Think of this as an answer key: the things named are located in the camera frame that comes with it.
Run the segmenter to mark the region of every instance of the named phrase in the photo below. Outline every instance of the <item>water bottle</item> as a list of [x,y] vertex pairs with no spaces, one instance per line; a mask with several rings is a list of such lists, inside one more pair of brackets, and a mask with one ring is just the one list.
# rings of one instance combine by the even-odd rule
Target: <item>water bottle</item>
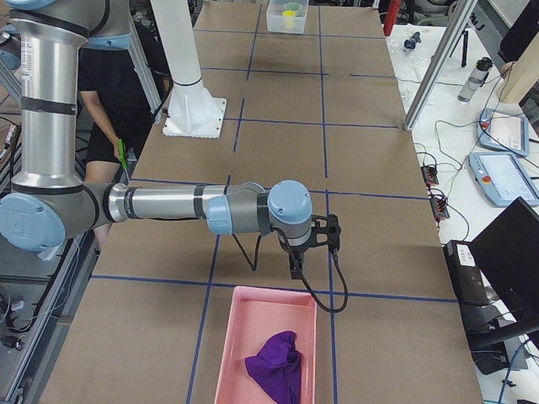
[[473,94],[475,94],[476,90],[482,85],[484,85],[492,66],[492,61],[487,57],[484,57],[475,64],[472,73],[470,73],[470,77],[468,78],[467,82],[462,86],[462,90],[457,96],[459,101],[467,103],[468,101],[470,101],[470,99],[472,99]]

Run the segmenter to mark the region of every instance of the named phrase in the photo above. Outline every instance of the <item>pink bin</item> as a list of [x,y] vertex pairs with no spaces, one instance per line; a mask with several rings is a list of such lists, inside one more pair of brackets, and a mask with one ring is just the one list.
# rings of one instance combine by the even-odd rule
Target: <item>pink bin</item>
[[215,404],[275,404],[247,374],[245,358],[283,331],[302,353],[301,404],[314,403],[317,306],[308,293],[237,286],[232,296]]

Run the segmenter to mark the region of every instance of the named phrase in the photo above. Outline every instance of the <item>white table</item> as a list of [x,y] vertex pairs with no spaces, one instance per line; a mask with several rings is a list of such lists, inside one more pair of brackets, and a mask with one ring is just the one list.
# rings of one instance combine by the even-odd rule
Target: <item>white table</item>
[[[420,32],[422,42],[417,44],[414,51],[405,53],[403,51],[404,41],[417,31]],[[440,27],[395,26],[392,35],[387,38],[393,69],[399,79],[399,88],[404,108],[407,111],[419,89],[417,82],[423,79],[430,58],[434,55],[443,32],[444,28]],[[477,90],[470,102],[463,104],[456,99],[457,94],[461,91],[461,85],[466,82],[476,61],[484,56],[488,56],[488,52],[484,49],[477,34],[470,30],[467,66],[461,67],[462,42],[460,42],[453,57],[445,63],[438,83],[413,129],[417,152],[428,152],[435,157],[439,164],[438,179],[440,184],[436,188],[449,194],[449,205],[460,211],[469,223],[468,230],[467,223],[453,209],[450,209],[451,218],[440,223],[439,236],[442,244],[452,239],[462,240],[464,237],[471,241],[503,210],[503,208],[492,205],[485,198],[467,166],[466,158],[471,152],[489,152],[476,144],[477,126],[473,124],[456,128],[438,122],[436,127],[439,141],[435,135],[437,121],[444,120],[453,125],[470,124],[477,121],[485,106],[510,114],[521,112],[518,104],[499,104],[496,91],[492,90],[494,87],[503,86],[504,82],[496,78],[499,76],[496,68],[491,71],[488,78],[490,82]],[[530,135],[531,138],[537,138],[531,127]],[[452,166],[457,166],[457,163],[440,152],[439,142],[444,153],[464,164],[464,168],[456,176],[456,170]],[[535,164],[539,164],[539,145],[531,143],[530,149],[531,155],[528,158]],[[434,162],[431,156],[425,154],[418,154],[418,158],[420,164],[423,161],[426,164]],[[531,177],[539,176],[539,169],[526,161],[520,161]],[[516,403],[517,399],[522,398],[539,402],[539,367],[532,359],[528,359],[528,365],[530,369],[527,371],[511,372],[510,380],[515,382],[517,386],[505,388],[504,403]],[[504,369],[488,376],[477,371],[485,402],[498,401],[502,386],[501,380],[505,378],[505,371]]]

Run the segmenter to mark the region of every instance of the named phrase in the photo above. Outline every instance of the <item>black shorts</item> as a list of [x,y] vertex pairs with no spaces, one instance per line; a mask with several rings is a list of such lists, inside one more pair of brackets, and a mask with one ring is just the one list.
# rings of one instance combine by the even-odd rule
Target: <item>black shorts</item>
[[[124,141],[125,150],[133,149],[136,158],[152,128],[152,115],[149,109],[107,109],[107,115],[115,128],[116,135]],[[93,124],[86,162],[119,162],[115,149],[105,133]]]

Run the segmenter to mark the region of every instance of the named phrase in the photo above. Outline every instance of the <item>black monitor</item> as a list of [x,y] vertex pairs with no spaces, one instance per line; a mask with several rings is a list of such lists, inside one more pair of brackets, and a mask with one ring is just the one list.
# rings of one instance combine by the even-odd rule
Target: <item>black monitor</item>
[[516,322],[468,334],[471,350],[524,333],[539,348],[539,215],[516,199],[469,245],[476,265]]

